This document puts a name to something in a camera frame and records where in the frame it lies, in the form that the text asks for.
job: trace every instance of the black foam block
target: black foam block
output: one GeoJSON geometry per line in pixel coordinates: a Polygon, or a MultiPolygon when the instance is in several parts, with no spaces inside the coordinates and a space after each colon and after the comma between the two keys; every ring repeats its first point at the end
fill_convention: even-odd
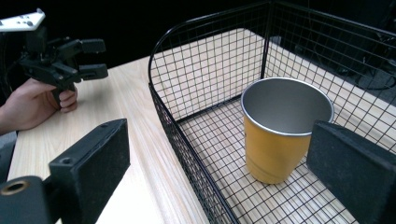
{"type": "Polygon", "coordinates": [[[359,223],[396,223],[396,155],[326,121],[316,121],[308,168],[359,223]]]}

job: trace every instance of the gold cup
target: gold cup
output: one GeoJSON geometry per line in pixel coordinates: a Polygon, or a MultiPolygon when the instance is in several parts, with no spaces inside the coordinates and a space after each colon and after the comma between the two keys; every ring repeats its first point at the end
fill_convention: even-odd
{"type": "Polygon", "coordinates": [[[266,184],[285,181],[306,154],[315,120],[332,121],[332,102],[298,79],[270,77],[249,85],[241,96],[246,164],[266,184]]]}

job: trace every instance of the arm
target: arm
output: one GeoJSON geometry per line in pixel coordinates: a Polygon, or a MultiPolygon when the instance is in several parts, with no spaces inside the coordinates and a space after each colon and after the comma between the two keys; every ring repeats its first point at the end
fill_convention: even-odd
{"type": "Polygon", "coordinates": [[[29,78],[0,107],[0,135],[36,127],[57,110],[63,113],[77,108],[78,92],[63,91],[58,106],[52,96],[55,87],[29,78]]]}

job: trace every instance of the black wire basket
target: black wire basket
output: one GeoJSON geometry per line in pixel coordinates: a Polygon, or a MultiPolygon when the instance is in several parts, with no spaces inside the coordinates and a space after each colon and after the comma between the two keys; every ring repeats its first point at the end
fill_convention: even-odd
{"type": "Polygon", "coordinates": [[[334,123],[396,152],[390,32],[287,3],[257,3],[181,23],[149,59],[163,128],[212,223],[357,223],[306,167],[281,184],[245,166],[242,91],[292,77],[325,92],[334,123]]]}

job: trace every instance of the table surface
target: table surface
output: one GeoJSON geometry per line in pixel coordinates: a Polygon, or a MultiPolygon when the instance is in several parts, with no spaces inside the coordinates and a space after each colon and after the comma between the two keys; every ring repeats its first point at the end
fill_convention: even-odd
{"type": "Polygon", "coordinates": [[[45,179],[48,164],[98,125],[128,120],[131,166],[97,223],[207,223],[202,206],[171,148],[149,93],[149,57],[78,83],[78,109],[56,113],[19,132],[8,180],[45,179]]]}

